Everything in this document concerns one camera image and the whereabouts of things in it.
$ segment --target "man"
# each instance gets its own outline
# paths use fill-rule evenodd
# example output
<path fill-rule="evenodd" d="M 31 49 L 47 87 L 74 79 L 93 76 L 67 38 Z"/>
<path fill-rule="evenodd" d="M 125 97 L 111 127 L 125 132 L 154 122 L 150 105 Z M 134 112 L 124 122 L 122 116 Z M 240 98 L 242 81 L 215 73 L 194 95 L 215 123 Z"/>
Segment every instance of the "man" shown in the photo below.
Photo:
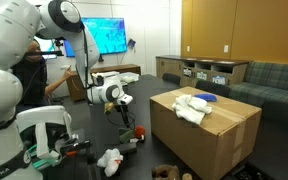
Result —
<path fill-rule="evenodd" d="M 38 42 L 32 41 L 27 52 L 39 51 Z M 17 112 L 48 105 L 46 96 L 50 95 L 72 75 L 70 68 L 68 68 L 60 79 L 48 85 L 46 60 L 41 55 L 24 56 L 18 64 L 12 67 L 12 70 L 23 86 L 23 96 L 17 105 Z"/>

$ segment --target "shelf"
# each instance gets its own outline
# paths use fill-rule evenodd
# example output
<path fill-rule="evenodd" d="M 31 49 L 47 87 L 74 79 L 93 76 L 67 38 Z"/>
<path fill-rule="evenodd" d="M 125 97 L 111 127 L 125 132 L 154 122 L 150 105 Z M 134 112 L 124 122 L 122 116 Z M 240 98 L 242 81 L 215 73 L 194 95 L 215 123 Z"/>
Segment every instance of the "shelf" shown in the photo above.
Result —
<path fill-rule="evenodd" d="M 217 72 L 228 73 L 228 74 L 233 73 L 233 67 L 228 67 L 228 66 L 212 65 L 211 70 L 217 71 Z"/>
<path fill-rule="evenodd" d="M 211 64 L 195 63 L 195 68 L 211 70 Z"/>
<path fill-rule="evenodd" d="M 195 67 L 195 63 L 194 62 L 184 62 L 184 67 L 193 68 L 193 67 Z"/>

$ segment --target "green couch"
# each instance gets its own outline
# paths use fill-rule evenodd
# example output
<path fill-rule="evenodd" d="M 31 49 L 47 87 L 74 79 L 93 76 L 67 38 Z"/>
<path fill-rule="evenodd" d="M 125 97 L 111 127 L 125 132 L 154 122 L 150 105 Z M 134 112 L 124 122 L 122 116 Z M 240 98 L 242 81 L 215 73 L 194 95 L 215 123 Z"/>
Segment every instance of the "green couch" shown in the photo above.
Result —
<path fill-rule="evenodd" d="M 288 103 L 288 64 L 251 62 L 244 82 L 230 88 L 230 98 L 257 107 L 264 102 Z"/>

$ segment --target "tv screen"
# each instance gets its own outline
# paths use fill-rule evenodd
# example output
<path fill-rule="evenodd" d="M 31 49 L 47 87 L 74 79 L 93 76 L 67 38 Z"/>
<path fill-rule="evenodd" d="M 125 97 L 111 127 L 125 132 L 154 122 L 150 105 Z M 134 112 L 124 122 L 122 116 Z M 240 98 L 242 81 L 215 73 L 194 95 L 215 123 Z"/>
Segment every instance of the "tv screen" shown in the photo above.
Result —
<path fill-rule="evenodd" d="M 37 40 L 37 42 L 40 44 L 41 51 L 55 51 L 54 49 L 54 44 L 51 39 L 41 39 L 38 37 L 34 37 L 34 39 Z M 48 54 L 48 55 L 43 55 L 44 59 L 54 59 L 57 56 L 55 54 Z"/>
<path fill-rule="evenodd" d="M 100 54 L 127 51 L 123 18 L 82 18 L 82 22 L 92 34 Z M 69 45 L 65 46 L 65 50 L 67 54 L 72 52 Z"/>

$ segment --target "black cable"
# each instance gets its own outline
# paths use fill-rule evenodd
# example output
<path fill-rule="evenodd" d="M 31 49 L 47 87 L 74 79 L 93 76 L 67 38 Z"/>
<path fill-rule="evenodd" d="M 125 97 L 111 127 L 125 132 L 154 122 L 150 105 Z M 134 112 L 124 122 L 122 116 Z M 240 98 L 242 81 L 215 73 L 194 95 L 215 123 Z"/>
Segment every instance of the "black cable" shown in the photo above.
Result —
<path fill-rule="evenodd" d="M 93 79 L 93 76 L 91 75 L 91 78 L 92 78 L 92 83 L 93 84 L 88 84 L 88 69 L 89 69 L 89 65 L 88 65 L 88 46 L 87 46 L 87 40 L 86 40 L 86 34 L 85 34 L 85 29 L 82 30 L 83 31 L 83 35 L 84 35 L 84 53 L 86 55 L 86 67 L 85 67 L 85 89 L 86 89 L 86 97 L 88 99 L 88 96 L 87 96 L 87 89 L 90 89 L 91 90 L 91 97 L 92 97 L 92 104 L 94 103 L 94 97 L 93 97 L 93 90 L 92 90 L 92 87 L 94 87 L 94 79 Z"/>
<path fill-rule="evenodd" d="M 130 113 L 130 114 L 132 114 L 132 115 L 134 116 L 134 117 L 131 117 L 131 116 L 128 115 L 128 117 L 129 117 L 132 121 L 131 121 L 130 123 L 127 123 L 127 124 L 117 124 L 117 123 L 112 122 L 112 121 L 110 120 L 108 114 L 106 115 L 106 119 L 107 119 L 107 121 L 108 121 L 110 124 L 115 125 L 115 126 L 122 126 L 122 127 L 124 127 L 124 126 L 133 125 L 133 128 L 131 128 L 131 129 L 134 130 L 134 129 L 135 129 L 135 118 L 136 118 L 136 116 L 135 116 L 134 113 L 131 113 L 131 112 L 127 112 L 127 113 Z"/>
<path fill-rule="evenodd" d="M 123 54 L 123 56 L 122 56 L 122 59 L 120 60 L 120 62 L 118 62 L 118 64 L 119 64 L 119 65 L 122 63 L 122 61 L 123 61 L 123 59 L 124 59 L 124 56 L 125 56 L 125 54 L 126 54 L 126 52 Z"/>

